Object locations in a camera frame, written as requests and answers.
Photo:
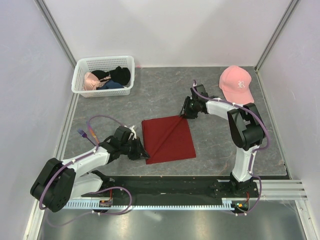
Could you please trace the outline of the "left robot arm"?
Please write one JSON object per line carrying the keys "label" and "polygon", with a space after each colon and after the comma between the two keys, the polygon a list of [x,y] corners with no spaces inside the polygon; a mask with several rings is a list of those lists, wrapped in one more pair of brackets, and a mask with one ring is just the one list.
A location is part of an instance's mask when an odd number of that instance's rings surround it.
{"label": "left robot arm", "polygon": [[84,194],[95,193],[104,197],[109,193],[110,185],[92,171],[122,155],[132,161],[150,158],[131,127],[119,126],[113,135],[74,158],[49,159],[33,183],[30,194],[39,201],[41,210],[49,209],[53,213],[60,211],[70,199]]}

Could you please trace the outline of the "dark red cloth napkin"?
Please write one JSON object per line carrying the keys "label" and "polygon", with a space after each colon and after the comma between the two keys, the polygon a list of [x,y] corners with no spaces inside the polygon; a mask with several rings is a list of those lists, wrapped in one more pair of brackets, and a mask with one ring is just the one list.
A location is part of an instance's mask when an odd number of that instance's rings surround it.
{"label": "dark red cloth napkin", "polygon": [[141,122],[147,165],[196,157],[188,121],[180,116],[153,118]]}

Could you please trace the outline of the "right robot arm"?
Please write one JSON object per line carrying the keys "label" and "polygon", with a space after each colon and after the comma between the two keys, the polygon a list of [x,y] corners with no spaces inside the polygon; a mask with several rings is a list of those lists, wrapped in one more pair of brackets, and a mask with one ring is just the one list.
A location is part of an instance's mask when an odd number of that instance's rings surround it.
{"label": "right robot arm", "polygon": [[200,112],[228,120],[231,139],[236,146],[229,191],[240,197],[253,182],[255,155],[266,137],[267,130],[258,108],[254,103],[240,105],[220,98],[206,99],[194,95],[185,98],[179,115],[185,119],[196,119]]}

